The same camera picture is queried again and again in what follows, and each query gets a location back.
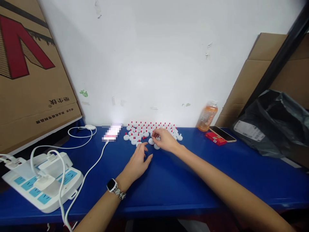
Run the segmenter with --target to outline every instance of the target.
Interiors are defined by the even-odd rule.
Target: person's left hand
[[[147,142],[144,142],[137,146],[130,161],[125,166],[124,170],[116,178],[119,189],[121,191],[126,192],[131,186],[131,184],[138,178],[140,178],[141,175],[143,175],[148,168],[153,154],[148,156],[148,158],[144,162],[144,157],[146,157],[145,151],[148,151],[147,147],[145,147],[147,144]]]

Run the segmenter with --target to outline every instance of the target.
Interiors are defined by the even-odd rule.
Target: person's right hand
[[[172,153],[174,153],[180,147],[180,144],[174,139],[174,137],[168,132],[167,129],[155,129],[152,132],[151,138],[158,147]]]

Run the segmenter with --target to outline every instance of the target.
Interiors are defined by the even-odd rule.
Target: hand
[[[148,143],[140,143],[134,154],[132,155],[130,161],[125,166],[124,170],[119,174],[116,178],[116,181],[119,185],[119,189],[123,192],[126,192],[131,184],[136,181],[141,175],[144,174],[150,161],[153,157],[153,154],[148,156],[146,161],[144,162],[145,151],[148,151],[147,147],[145,147]]]
[[[159,128],[155,129],[152,132],[152,140],[154,143],[169,152],[175,153],[176,150],[181,146],[174,137],[168,132],[167,129]]]

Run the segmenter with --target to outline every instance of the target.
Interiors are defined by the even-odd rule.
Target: phone screen
[[[225,139],[226,141],[233,141],[236,140],[234,137],[230,136],[225,131],[221,130],[219,127],[211,126],[210,129],[212,129],[215,133],[217,133],[220,137]]]
[[[106,142],[106,141],[109,141],[109,142],[116,141],[116,138],[118,137],[121,128],[122,128],[121,123],[112,123],[110,125],[109,130],[105,133],[104,137],[102,137],[102,141],[104,141],[104,142]]]

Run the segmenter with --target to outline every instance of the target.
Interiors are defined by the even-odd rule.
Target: red box
[[[213,141],[215,144],[217,144],[218,146],[222,146],[227,143],[225,139],[221,138],[214,132],[206,133],[205,136],[211,141]]]

